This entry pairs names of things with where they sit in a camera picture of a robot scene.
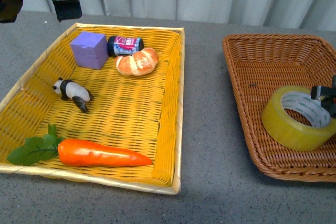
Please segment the clear packing tape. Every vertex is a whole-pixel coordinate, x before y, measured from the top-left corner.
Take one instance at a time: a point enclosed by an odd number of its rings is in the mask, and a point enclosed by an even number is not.
[[[285,109],[302,114],[311,124],[304,125]],[[318,100],[310,99],[310,90],[301,86],[277,89],[261,115],[268,134],[279,144],[295,151],[312,151],[336,133],[336,119],[323,109]]]

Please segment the jar label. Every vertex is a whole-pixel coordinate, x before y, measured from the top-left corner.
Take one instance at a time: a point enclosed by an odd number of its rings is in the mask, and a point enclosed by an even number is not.
[[[139,51],[139,43],[141,38],[125,38],[116,36],[114,39],[113,50],[117,55],[132,55]]]

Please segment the wicker basket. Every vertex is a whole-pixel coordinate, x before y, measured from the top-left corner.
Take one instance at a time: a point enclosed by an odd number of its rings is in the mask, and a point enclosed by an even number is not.
[[[278,144],[263,127],[261,113],[282,86],[330,87],[336,52],[322,38],[306,35],[229,35],[223,51],[245,140],[255,165],[283,180],[336,182],[336,136],[311,152]],[[291,115],[305,123],[299,114]]]
[[[81,31],[141,37],[160,61],[152,73],[123,76],[110,57],[100,70],[78,67],[70,42]],[[88,88],[94,100],[82,113],[52,89],[58,77]],[[87,25],[65,31],[30,67],[0,103],[0,172],[177,194],[181,189],[184,29]],[[9,164],[7,155],[26,137],[43,136],[56,124],[59,136],[128,148],[153,160],[139,167],[69,167],[58,157],[34,166]]]

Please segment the foam block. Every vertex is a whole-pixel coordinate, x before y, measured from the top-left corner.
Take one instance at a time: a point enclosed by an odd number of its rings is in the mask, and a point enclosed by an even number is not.
[[[82,31],[70,46],[80,67],[101,69],[109,57],[105,34]]]

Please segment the panda head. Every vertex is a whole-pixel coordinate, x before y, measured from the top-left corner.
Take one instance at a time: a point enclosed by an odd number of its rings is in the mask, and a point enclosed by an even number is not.
[[[58,81],[56,81],[54,86],[52,87],[57,94],[61,94],[60,87],[61,87],[62,81],[63,79],[61,77],[58,78]]]

